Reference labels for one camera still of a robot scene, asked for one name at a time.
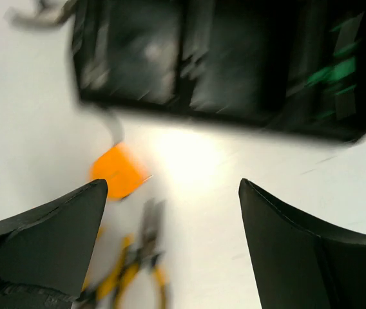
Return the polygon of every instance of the black plastic case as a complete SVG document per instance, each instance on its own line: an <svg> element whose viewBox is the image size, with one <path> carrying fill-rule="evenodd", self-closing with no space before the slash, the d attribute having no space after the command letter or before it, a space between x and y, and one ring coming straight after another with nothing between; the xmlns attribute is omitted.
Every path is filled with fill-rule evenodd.
<svg viewBox="0 0 366 309"><path fill-rule="evenodd" d="M366 0L79 0L72 52L83 102L366 133Z"/></svg>
<svg viewBox="0 0 366 309"><path fill-rule="evenodd" d="M246 179L239 198L262 309L366 309L366 234L311 216Z"/></svg>

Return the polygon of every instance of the pliers handle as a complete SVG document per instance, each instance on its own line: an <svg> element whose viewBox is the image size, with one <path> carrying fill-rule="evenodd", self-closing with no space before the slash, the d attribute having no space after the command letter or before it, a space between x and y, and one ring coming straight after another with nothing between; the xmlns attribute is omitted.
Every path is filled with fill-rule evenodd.
<svg viewBox="0 0 366 309"><path fill-rule="evenodd" d="M121 308L122 297L124 292L136 278L139 270L142 268L139 261L128 263L128 257L133 253L131 246L133 244L133 236L128 235L123 238L122 251L113 271L100 283L94 290L86 289L79 301L84 301L81 308L96 308L97 304L111 292L113 293L113 309ZM167 308L168 296L168 279L165 271L157 264L158 256L153 257L153 261L149 267L151 275L157 284L160 294L160 309Z"/></svg>
<svg viewBox="0 0 366 309"><path fill-rule="evenodd" d="M132 263L125 271L124 274L120 277L117 285L117 289L115 291L114 300L113 300L113 309L122 308L122 297L127 288L131 285L133 280L136 278L137 274L140 270L140 264ZM157 264L154 264L150 267L151 275L153 280L156 282L157 288L159 289L160 299L159 299L159 308L166 309L167 308L167 285L168 280L166 277L165 271Z"/></svg>

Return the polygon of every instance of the orange object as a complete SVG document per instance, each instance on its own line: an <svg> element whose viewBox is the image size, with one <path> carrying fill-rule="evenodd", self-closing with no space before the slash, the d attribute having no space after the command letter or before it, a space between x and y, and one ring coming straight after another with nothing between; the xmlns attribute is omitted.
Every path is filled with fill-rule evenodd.
<svg viewBox="0 0 366 309"><path fill-rule="evenodd" d="M105 179L108 184L107 197L116 200L125 198L149 177L123 142L104 153L91 168L91 179Z"/></svg>

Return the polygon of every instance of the pliers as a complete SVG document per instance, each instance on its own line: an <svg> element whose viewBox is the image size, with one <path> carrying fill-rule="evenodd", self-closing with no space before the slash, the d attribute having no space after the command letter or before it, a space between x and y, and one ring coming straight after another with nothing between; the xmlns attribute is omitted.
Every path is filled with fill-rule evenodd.
<svg viewBox="0 0 366 309"><path fill-rule="evenodd" d="M62 6L38 0L38 11L34 16L14 8L9 10L10 22L25 28L47 29L63 25L74 14L78 0L67 0Z"/></svg>
<svg viewBox="0 0 366 309"><path fill-rule="evenodd" d="M80 298L77 300L81 303L79 308L96 308L99 301L110 293L112 293L113 308L120 308L124 292L144 267L149 268L158 286L160 294L159 307L161 309L168 307L168 279L165 271L159 265L161 252L156 250L163 212L163 201L160 203L155 203L154 200L146 202L140 231L141 244L136 248L133 235L127 235L123 238L120 258L113 270L96 288L86 288L81 293Z"/></svg>

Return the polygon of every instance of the white table surface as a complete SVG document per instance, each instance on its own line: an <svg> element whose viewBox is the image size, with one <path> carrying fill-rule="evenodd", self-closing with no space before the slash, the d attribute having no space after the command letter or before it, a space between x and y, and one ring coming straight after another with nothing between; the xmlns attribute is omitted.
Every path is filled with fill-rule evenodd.
<svg viewBox="0 0 366 309"><path fill-rule="evenodd" d="M103 120L76 99L72 24L54 32L16 30L3 19L10 5L33 7L29 0L0 0L0 220L86 183L91 164L123 130L153 178L124 202L108 203L108 232L91 263L96 278L110 268L121 237L136 230L143 202L165 198L162 246L173 308L260 308L237 194L242 178L366 233L366 139L339 145L132 111ZM124 307L154 308L150 284L141 275Z"/></svg>

